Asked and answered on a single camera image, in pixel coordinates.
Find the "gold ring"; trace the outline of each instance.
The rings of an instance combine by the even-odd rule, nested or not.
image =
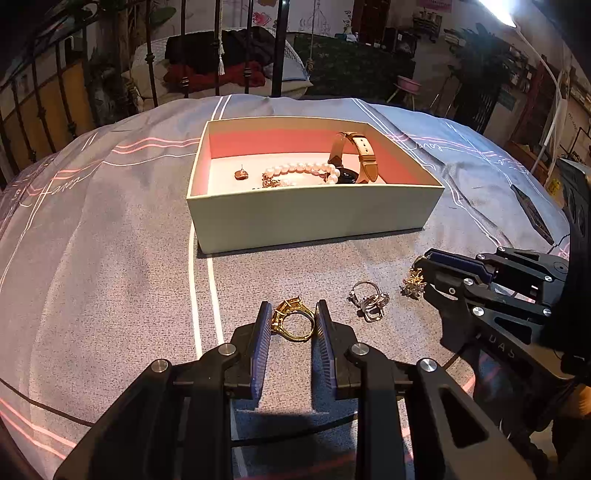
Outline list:
[[[311,324],[310,333],[303,337],[298,337],[296,335],[292,335],[288,332],[285,327],[283,326],[284,320],[289,316],[293,315],[294,313],[302,314],[304,317],[308,318]],[[312,333],[314,333],[314,327],[316,325],[316,320],[314,319],[314,313],[304,305],[304,302],[301,301],[301,298],[294,297],[289,300],[284,300],[281,304],[275,309],[273,312],[273,318],[271,321],[271,332],[278,333],[286,340],[290,342],[305,342],[312,337]]]

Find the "lamp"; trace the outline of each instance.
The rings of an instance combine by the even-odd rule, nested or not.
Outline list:
[[[558,117],[563,112],[563,110],[566,108],[568,101],[564,100],[562,98],[562,95],[560,93],[560,85],[558,83],[558,80],[556,79],[556,77],[552,73],[552,70],[550,70],[550,67],[548,67],[548,64],[542,58],[542,55],[540,55],[538,53],[538,51],[531,45],[531,43],[528,42],[527,39],[523,36],[523,33],[521,33],[521,29],[520,29],[519,25],[517,25],[517,23],[515,23],[515,21],[511,18],[511,13],[507,10],[506,5],[504,5],[504,2],[502,0],[479,0],[479,1],[501,23],[503,23],[509,27],[512,27],[516,30],[516,32],[519,35],[519,37],[521,38],[521,40],[540,59],[540,62],[546,68],[546,70],[548,70],[548,73],[550,74],[550,78],[552,78],[552,80],[554,81],[554,84],[556,85],[556,97],[557,97],[556,114],[554,116],[554,119],[552,120],[552,124],[550,125],[550,130],[548,130],[548,135],[546,136],[546,139],[544,141],[544,145],[542,146],[542,149],[540,150],[540,155],[538,155],[538,158],[536,159],[534,166],[531,168],[530,172],[533,174],[533,172],[535,172],[535,169],[538,167],[540,160],[542,159],[542,155],[544,155],[544,151],[548,147],[548,143],[550,143],[550,138],[551,138],[552,134],[556,130],[556,123],[558,121]],[[553,156],[552,165],[548,171],[548,178],[546,180],[546,184],[550,181],[550,176],[552,175],[555,165],[556,165],[556,160],[554,159],[554,156]]]

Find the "black cable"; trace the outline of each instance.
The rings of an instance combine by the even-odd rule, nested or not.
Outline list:
[[[309,435],[314,435],[316,433],[324,432],[326,430],[334,429],[340,427],[342,425],[346,425],[351,423],[352,421],[357,420],[357,414],[354,413],[342,419],[338,419],[335,421],[331,421],[325,423],[323,425],[318,425],[316,427],[312,427],[305,430],[300,430],[299,432],[295,433],[286,433],[283,435],[273,435],[271,437],[259,437],[253,439],[242,439],[242,440],[232,440],[230,445],[232,448],[236,447],[254,447],[258,445],[267,445],[268,443],[277,443],[277,442],[285,442],[286,440],[293,440],[301,437],[307,437]]]
[[[471,344],[472,341],[464,343],[464,345],[460,347],[457,353],[454,353],[453,356],[447,362],[445,362],[445,365],[443,365],[443,369],[447,370],[448,368],[450,368],[456,362],[456,360],[460,358],[461,355],[466,351],[466,348],[468,348]]]
[[[560,246],[560,244],[561,244],[562,242],[564,242],[564,239],[565,239],[565,238],[567,238],[568,236],[570,236],[570,233],[567,233],[565,236],[563,236],[563,237],[560,239],[560,242],[558,242],[558,243],[557,243],[555,246],[553,246],[553,247],[552,247],[550,250],[548,250],[548,253],[546,253],[546,255],[550,255],[550,254],[552,253],[552,250],[554,250],[554,248],[556,248],[556,247],[559,247],[559,246]]]
[[[94,425],[94,423],[92,423],[91,421],[86,421],[86,420],[79,419],[79,418],[74,417],[72,415],[68,415],[67,413],[63,413],[62,411],[60,411],[60,410],[58,410],[56,408],[49,407],[47,405],[44,405],[43,403],[40,403],[38,401],[35,401],[35,400],[30,399],[25,394],[20,393],[12,385],[7,384],[2,378],[0,378],[0,383],[2,383],[5,387],[7,387],[10,390],[12,390],[19,397],[21,397],[23,400],[29,402],[31,405],[35,405],[36,407],[42,408],[43,410],[47,410],[47,411],[49,411],[51,413],[54,413],[55,415],[59,415],[60,417],[63,417],[63,418],[68,419],[68,420],[71,420],[71,421],[73,421],[75,423],[79,423],[80,425],[84,425],[85,427],[92,427]]]

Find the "jewelry box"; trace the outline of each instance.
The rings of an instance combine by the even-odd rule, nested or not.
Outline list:
[[[326,164],[336,141],[343,171],[373,169],[367,183],[334,184],[340,172]],[[443,189],[367,123],[234,118],[206,123],[187,204],[201,250],[212,254],[422,228]]]

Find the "tassel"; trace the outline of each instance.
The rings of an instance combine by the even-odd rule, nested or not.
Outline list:
[[[219,28],[218,28],[218,31],[219,31],[218,40],[219,40],[219,45],[220,45],[219,49],[218,49],[218,53],[219,53],[220,61],[219,61],[219,65],[217,66],[217,72],[220,75],[225,75],[226,72],[223,68],[223,60],[222,60],[222,55],[224,54],[223,43],[222,43],[222,12],[223,12],[223,8],[220,9],[220,24],[219,24]]]

